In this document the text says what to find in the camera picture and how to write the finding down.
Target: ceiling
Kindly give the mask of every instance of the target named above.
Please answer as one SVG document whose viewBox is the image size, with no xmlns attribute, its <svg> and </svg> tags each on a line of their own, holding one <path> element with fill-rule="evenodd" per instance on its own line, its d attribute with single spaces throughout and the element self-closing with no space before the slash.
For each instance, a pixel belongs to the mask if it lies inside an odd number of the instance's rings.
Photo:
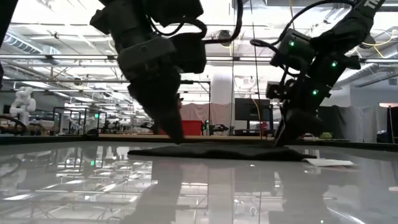
<svg viewBox="0 0 398 224">
<path fill-rule="evenodd" d="M 253 38 L 270 42 L 276 40 L 291 18 L 289 2 L 252 0 L 253 7 L 250 5 L 251 1 L 244 2 L 244 25 L 234 44 L 231 44 L 231 47 L 224 47 L 220 44 L 207 45 L 208 65 L 205 71 L 202 74 L 182 74 L 183 80 L 208 82 L 215 75 L 232 73 L 236 82 L 236 97 L 240 97 L 237 91 L 252 94 L 257 91 L 256 82 L 253 83 L 249 80 L 256 75 L 259 77 L 261 93 L 265 92 L 268 82 L 280 80 L 282 70 L 269 66 L 264 62 L 258 62 L 259 65 L 256 68 L 256 63 L 254 62 L 253 57 L 255 56 L 272 57 L 272 51 L 265 48 L 254 48 L 249 44 L 249 41 Z M 313 2 L 311 0 L 293 1 L 293 13 L 297 13 L 304 6 Z M 231 8 L 230 0 L 202 0 L 201 3 L 205 13 L 199 19 L 208 25 L 206 39 L 215 37 L 220 30 L 233 31 L 234 10 Z M 391 49 L 396 52 L 398 34 L 396 34 L 395 30 L 398 14 L 392 12 L 396 6 L 398 6 L 398 2 L 386 1 L 383 12 L 378 12 L 374 18 L 375 23 L 371 35 L 375 38 L 377 44 L 381 44 L 377 46 L 377 49 L 382 54 L 383 52 L 391 51 Z M 89 21 L 95 11 L 102 8 L 103 5 L 94 0 L 19 0 L 8 34 L 23 40 L 25 44 L 32 46 L 34 49 L 39 49 L 43 54 L 53 53 L 74 56 L 115 55 L 116 51 L 111 37 L 102 34 L 89 25 Z M 332 4 L 317 7 L 301 15 L 294 22 L 294 26 L 304 34 L 316 36 L 331 28 L 347 12 L 348 10 L 344 8 L 335 9 Z M 164 32 L 170 32 L 176 26 L 163 28 L 158 25 L 158 28 Z M 194 32 L 196 30 L 193 26 L 184 26 L 180 32 Z M 0 53 L 27 55 L 26 49 L 23 51 L 21 47 L 19 49 L 17 47 L 7 42 L 3 44 Z M 357 48 L 351 54 L 357 54 L 362 58 L 381 57 L 375 48 L 366 50 Z M 248 59 L 247 61 L 241 60 L 240 62 L 232 63 L 230 57 L 245 57 Z M 27 75 L 30 79 L 38 78 L 41 80 L 79 78 L 82 80 L 102 81 L 102 83 L 97 84 L 82 83 L 81 85 L 75 85 L 74 83 L 48 83 L 48 88 L 65 90 L 126 90 L 128 85 L 128 83 L 115 81 L 123 81 L 122 73 L 115 60 L 59 60 L 58 62 L 60 63 L 58 65 L 51 65 L 48 61 L 44 62 L 43 60 L 26 60 L 22 58 L 1 61 L 6 69 L 10 69 L 7 75 L 11 78 L 15 78 L 12 77 L 12 74 L 14 74 L 15 76 L 20 75 L 17 78 Z M 394 71 L 394 68 L 384 67 L 382 69 L 384 73 L 391 71 Z M 378 76 L 383 75 L 383 73 L 378 73 L 378 71 L 375 74 Z M 340 81 L 351 75 L 351 73 L 343 74 Z M 361 82 L 361 78 L 352 81 Z M 180 91 L 182 92 L 182 97 L 185 98 L 185 103 L 206 103 L 208 101 L 209 89 L 206 84 L 182 85 Z M 68 99 L 69 96 L 77 95 L 81 96 L 81 93 L 63 92 L 62 96 L 65 97 L 65 100 L 70 101 Z M 128 93 L 123 93 L 123 95 L 119 94 L 117 98 L 111 98 L 116 103 L 118 101 L 132 103 Z M 99 93 L 85 93 L 85 97 L 103 103 L 114 102 L 112 99 L 103 98 Z"/>
</svg>

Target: dark towel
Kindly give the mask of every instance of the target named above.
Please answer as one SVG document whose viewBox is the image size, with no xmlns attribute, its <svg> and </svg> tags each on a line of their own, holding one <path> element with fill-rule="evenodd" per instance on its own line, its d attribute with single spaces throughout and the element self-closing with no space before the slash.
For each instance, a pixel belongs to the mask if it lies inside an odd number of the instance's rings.
<svg viewBox="0 0 398 224">
<path fill-rule="evenodd" d="M 161 156 L 199 159 L 237 159 L 251 161 L 302 161 L 316 156 L 301 154 L 286 147 L 230 144 L 184 144 L 128 152 L 134 156 Z"/>
</svg>

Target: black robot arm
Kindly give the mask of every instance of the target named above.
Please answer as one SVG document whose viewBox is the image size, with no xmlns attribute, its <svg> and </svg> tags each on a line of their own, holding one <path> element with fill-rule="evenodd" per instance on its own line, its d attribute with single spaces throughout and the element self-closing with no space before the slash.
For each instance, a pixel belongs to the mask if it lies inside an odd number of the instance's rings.
<svg viewBox="0 0 398 224">
<path fill-rule="evenodd" d="M 330 97 L 330 90 L 346 68 L 361 68 L 357 56 L 347 57 L 345 53 L 366 39 L 373 26 L 373 17 L 384 1 L 321 1 L 322 4 L 342 2 L 353 8 L 319 37 L 311 39 L 296 30 L 286 29 L 275 43 L 251 41 L 253 45 L 275 50 L 271 65 L 285 70 L 280 83 L 267 90 L 268 98 L 278 98 L 282 102 L 276 146 L 288 144 L 301 134 L 322 131 L 317 109 L 325 97 Z M 287 71 L 289 68 L 300 73 L 291 74 Z M 295 78 L 285 81 L 287 74 Z"/>
<path fill-rule="evenodd" d="M 179 143 L 183 138 L 176 94 L 180 73 L 202 73 L 206 65 L 205 44 L 231 42 L 240 33 L 243 2 L 237 0 L 238 18 L 230 39 L 203 40 L 207 27 L 197 18 L 203 14 L 200 0 L 99 0 L 90 24 L 111 34 L 118 52 L 118 63 L 128 90 L 160 127 Z M 155 24 L 179 24 L 170 34 Z M 198 33 L 176 34 L 184 24 L 198 27 Z"/>
</svg>

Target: white paper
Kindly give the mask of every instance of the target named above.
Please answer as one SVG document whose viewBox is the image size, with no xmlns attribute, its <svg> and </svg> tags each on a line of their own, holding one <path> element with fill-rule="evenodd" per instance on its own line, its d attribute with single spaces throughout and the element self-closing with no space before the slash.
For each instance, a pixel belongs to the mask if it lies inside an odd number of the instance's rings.
<svg viewBox="0 0 398 224">
<path fill-rule="evenodd" d="M 303 159 L 314 166 L 355 166 L 351 161 L 340 161 L 336 159 Z"/>
</svg>

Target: yellow cable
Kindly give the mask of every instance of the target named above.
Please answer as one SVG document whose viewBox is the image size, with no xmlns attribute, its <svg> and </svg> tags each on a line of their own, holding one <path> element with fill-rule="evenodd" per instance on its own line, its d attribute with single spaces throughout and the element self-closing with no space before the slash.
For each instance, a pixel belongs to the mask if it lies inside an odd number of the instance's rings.
<svg viewBox="0 0 398 224">
<path fill-rule="evenodd" d="M 377 49 L 376 46 L 373 46 L 374 49 L 378 52 L 378 54 L 380 55 L 381 58 L 384 58 L 383 54 L 381 54 L 381 52 L 379 51 L 379 49 Z"/>
<path fill-rule="evenodd" d="M 395 30 L 392 30 L 392 31 L 391 31 L 390 39 L 387 40 L 387 41 L 385 41 L 385 42 L 383 42 L 383 43 L 380 43 L 380 44 L 367 44 L 367 43 L 365 43 L 365 42 L 362 42 L 362 44 L 368 45 L 368 46 L 373 46 L 373 47 L 375 47 L 375 46 L 381 46 L 381 45 L 387 44 L 387 43 L 389 43 L 390 41 L 392 41 L 392 39 L 393 39 L 392 36 L 394 36 L 394 32 L 395 32 Z"/>
<path fill-rule="evenodd" d="M 254 102 L 254 105 L 257 108 L 257 115 L 258 115 L 259 121 L 260 121 L 260 139 L 262 139 L 262 126 L 261 126 L 261 118 L 260 118 L 260 109 L 259 109 L 259 106 L 257 105 L 256 101 L 253 98 L 251 98 L 251 97 L 250 97 L 250 99 Z"/>
<path fill-rule="evenodd" d="M 290 14 L 292 15 L 292 19 L 293 19 L 293 0 L 289 0 L 289 6 L 290 6 Z"/>
</svg>

